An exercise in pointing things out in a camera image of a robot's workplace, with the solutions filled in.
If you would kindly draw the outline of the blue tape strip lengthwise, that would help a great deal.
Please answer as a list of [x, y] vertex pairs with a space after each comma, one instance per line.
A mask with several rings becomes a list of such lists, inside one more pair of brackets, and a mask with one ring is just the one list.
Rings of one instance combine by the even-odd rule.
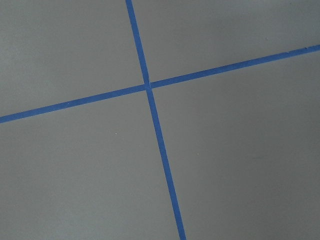
[[144, 90], [146, 92], [148, 105], [149, 105], [149, 109], [150, 109], [150, 113], [151, 113], [151, 117], [152, 117], [153, 127], [154, 127], [154, 131], [155, 131], [156, 139], [157, 139], [157, 144], [158, 144], [158, 148], [159, 148], [159, 153], [160, 153], [160, 157], [161, 157], [161, 161], [162, 161], [162, 166], [163, 166], [163, 170], [164, 170], [164, 174], [165, 174], [165, 180], [167, 183], [167, 188], [168, 188], [168, 192], [169, 192], [169, 196], [170, 196], [170, 201], [171, 201], [171, 205], [172, 205], [172, 210], [173, 210], [173, 214], [174, 214], [174, 218], [175, 218], [175, 223], [176, 223], [178, 235], [181, 240], [185, 240], [187, 237], [186, 237], [186, 233], [185, 233], [185, 229], [184, 229], [184, 223], [183, 223], [183, 219], [182, 219], [182, 215], [181, 215], [181, 211], [180, 211], [180, 206], [179, 206], [179, 201], [178, 201], [178, 197], [177, 197], [177, 193], [176, 193], [176, 189], [175, 189], [175, 184], [174, 184], [174, 180], [173, 180], [173, 176], [172, 176], [172, 171], [171, 171], [171, 167], [170, 167], [170, 163], [169, 163], [169, 159], [168, 159], [168, 155], [167, 155], [167, 149], [166, 149], [166, 145], [165, 145], [165, 141], [164, 141], [164, 137], [163, 137], [163, 133], [162, 133], [162, 128], [161, 128], [161, 123], [159, 120], [157, 106], [156, 106], [153, 90], [151, 87], [148, 66], [147, 66], [147, 62], [146, 62], [146, 58], [145, 58], [145, 54], [144, 54], [142, 40], [140, 37], [140, 32], [139, 32], [138, 22], [136, 19], [134, 5], [131, 0], [127, 0], [125, 2], [125, 4], [126, 4], [130, 24], [131, 24], [135, 48], [136, 48], [136, 52], [137, 52], [137, 56], [138, 56], [140, 70], [142, 73]]

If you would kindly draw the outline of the blue tape strip crosswise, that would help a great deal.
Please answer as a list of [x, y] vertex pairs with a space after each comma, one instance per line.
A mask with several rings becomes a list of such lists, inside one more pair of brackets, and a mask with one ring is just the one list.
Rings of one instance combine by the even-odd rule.
[[[202, 71], [192, 72], [192, 73], [188, 73], [180, 76], [158, 80], [155, 82], [151, 82], [150, 87], [152, 89], [160, 88], [160, 87], [187, 82], [187, 81], [191, 81], [199, 78], [222, 74], [222, 73], [226, 73], [226, 72], [230, 72], [230, 71], [234, 71], [242, 68], [248, 68], [255, 65], [292, 58], [299, 55], [314, 53], [314, 52], [318, 52], [319, 50], [320, 50], [320, 46], [317, 44], [309, 47], [304, 47], [300, 49], [295, 49], [291, 51], [286, 51], [282, 53], [277, 53], [273, 55], [268, 55], [264, 57], [245, 60], [245, 61], [236, 62], [236, 63], [224, 65], [224, 66], [214, 67], [214, 68], [210, 68]], [[66, 102], [61, 102], [53, 105], [48, 105], [40, 108], [35, 108], [35, 109], [30, 109], [22, 112], [5, 115], [0, 118], [0, 122], [3, 124], [11, 121], [16, 121], [24, 118], [29, 118], [37, 115], [50, 113], [50, 112], [60, 111], [60, 110], [64, 110], [64, 109], [68, 109], [68, 108], [72, 108], [80, 105], [86, 105], [86, 104], [99, 102], [107, 99], [112, 99], [112, 98], [116, 98], [124, 95], [138, 93], [144, 90], [145, 90], [145, 87], [142, 84], [131, 86], [131, 87], [118, 89], [110, 92], [105, 92], [97, 95], [87, 96], [79, 99], [74, 99]]]

